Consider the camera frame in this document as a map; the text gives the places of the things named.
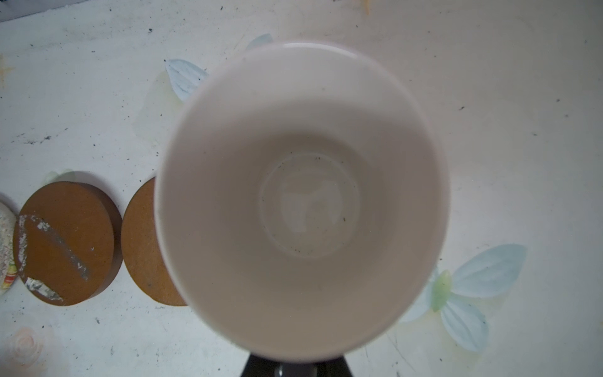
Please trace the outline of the plain wooden round coaster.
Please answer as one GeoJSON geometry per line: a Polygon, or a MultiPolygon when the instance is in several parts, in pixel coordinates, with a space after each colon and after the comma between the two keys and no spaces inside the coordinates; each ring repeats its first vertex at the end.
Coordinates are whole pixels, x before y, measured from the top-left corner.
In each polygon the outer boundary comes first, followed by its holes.
{"type": "Polygon", "coordinates": [[[122,258],[133,282],[148,297],[167,306],[185,306],[160,252],[154,218],[155,180],[133,195],[121,229],[122,258]]]}

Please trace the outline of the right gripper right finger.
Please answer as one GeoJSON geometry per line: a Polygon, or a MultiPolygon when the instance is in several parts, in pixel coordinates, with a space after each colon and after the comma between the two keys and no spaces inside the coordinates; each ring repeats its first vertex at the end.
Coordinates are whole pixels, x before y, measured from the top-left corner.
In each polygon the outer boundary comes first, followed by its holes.
{"type": "Polygon", "coordinates": [[[353,377],[344,356],[315,364],[316,377],[353,377]]]}

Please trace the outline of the lavender mug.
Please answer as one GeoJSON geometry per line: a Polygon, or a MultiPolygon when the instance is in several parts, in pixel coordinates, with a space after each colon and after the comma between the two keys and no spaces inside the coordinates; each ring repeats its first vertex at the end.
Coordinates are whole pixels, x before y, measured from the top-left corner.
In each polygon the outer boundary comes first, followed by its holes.
{"type": "Polygon", "coordinates": [[[160,251],[213,330],[316,362],[394,325],[426,284],[449,214],[436,130],[375,60],[273,42],[187,100],[155,180],[160,251]]]}

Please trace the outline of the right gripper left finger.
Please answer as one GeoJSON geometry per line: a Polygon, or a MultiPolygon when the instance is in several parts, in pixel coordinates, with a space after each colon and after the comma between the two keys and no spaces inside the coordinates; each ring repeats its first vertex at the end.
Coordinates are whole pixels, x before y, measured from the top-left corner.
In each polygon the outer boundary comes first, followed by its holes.
{"type": "Polygon", "coordinates": [[[276,377],[278,363],[251,354],[241,372],[241,377],[276,377]]]}

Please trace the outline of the multicolour woven round coaster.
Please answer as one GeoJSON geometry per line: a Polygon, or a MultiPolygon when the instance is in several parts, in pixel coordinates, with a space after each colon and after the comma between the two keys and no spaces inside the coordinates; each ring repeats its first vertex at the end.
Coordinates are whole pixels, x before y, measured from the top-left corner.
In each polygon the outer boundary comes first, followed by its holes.
{"type": "Polygon", "coordinates": [[[1,207],[1,295],[4,295],[13,285],[17,276],[14,262],[14,228],[15,214],[4,203],[1,207]]]}

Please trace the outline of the scratched dark wooden round coaster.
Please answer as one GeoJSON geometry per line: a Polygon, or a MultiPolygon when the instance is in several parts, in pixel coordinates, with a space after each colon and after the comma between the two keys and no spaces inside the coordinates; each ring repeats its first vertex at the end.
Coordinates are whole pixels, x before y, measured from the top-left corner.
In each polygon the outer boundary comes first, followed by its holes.
{"type": "Polygon", "coordinates": [[[74,306],[102,293],[122,265],[122,217],[94,185],[54,182],[37,190],[17,216],[17,276],[36,298],[74,306]]]}

